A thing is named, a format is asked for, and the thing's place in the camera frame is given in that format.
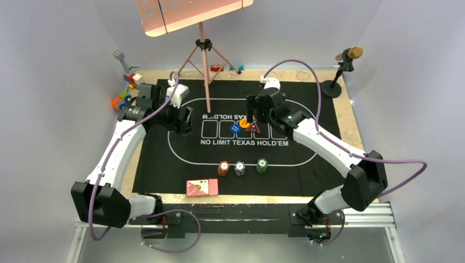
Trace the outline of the red triangular all-in marker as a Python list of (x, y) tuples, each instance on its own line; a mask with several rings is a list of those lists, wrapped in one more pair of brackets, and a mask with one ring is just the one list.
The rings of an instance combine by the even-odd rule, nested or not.
[(260, 128), (256, 122), (253, 122), (247, 129), (247, 132), (250, 133), (260, 133)]

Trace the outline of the yellow big blind button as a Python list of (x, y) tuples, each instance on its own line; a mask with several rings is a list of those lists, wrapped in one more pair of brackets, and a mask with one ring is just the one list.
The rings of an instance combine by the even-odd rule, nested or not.
[(243, 118), (239, 121), (239, 125), (242, 129), (247, 129), (251, 124), (246, 118)]

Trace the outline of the blue small blind button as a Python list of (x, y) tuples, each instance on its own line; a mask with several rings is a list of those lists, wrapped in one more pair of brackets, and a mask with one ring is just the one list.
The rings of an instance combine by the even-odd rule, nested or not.
[(232, 124), (230, 126), (230, 131), (233, 133), (233, 134), (238, 134), (240, 131), (241, 131), (241, 126), (239, 124)]

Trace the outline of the red poker chip stack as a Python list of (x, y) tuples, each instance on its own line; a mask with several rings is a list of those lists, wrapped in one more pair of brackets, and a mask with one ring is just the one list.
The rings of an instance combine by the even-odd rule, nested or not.
[(218, 165), (217, 173), (219, 176), (226, 176), (229, 171), (229, 163), (227, 161), (222, 161)]

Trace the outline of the blue poker chip stack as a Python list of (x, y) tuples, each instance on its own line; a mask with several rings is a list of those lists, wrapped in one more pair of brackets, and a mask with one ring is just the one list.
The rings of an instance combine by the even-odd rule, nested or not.
[(242, 161), (238, 161), (234, 165), (234, 172), (237, 176), (243, 176), (245, 173), (245, 164)]

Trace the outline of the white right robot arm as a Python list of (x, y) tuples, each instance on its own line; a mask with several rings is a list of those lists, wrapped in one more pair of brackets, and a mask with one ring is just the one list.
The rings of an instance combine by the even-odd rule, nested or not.
[(248, 96), (247, 120), (269, 124), (274, 131), (301, 144), (331, 164), (344, 183), (326, 190), (308, 203), (309, 219), (321, 223), (340, 209), (364, 211), (387, 188), (382, 156), (354, 148), (332, 134), (326, 134), (316, 117), (290, 108), (274, 77), (261, 77), (262, 90)]

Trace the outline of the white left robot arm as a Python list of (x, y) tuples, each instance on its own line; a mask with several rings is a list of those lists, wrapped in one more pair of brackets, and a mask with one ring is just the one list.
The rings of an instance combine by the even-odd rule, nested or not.
[(189, 94), (185, 85), (168, 82), (160, 85), (143, 83), (139, 95), (126, 98), (120, 108), (111, 141), (101, 160), (84, 182), (76, 181), (71, 196), (82, 222), (121, 228), (130, 219), (142, 216), (148, 223), (163, 219), (159, 197), (138, 194), (127, 199), (120, 192), (122, 179), (136, 148), (148, 131), (165, 128), (168, 132), (186, 135), (192, 132), (191, 107), (181, 107)]

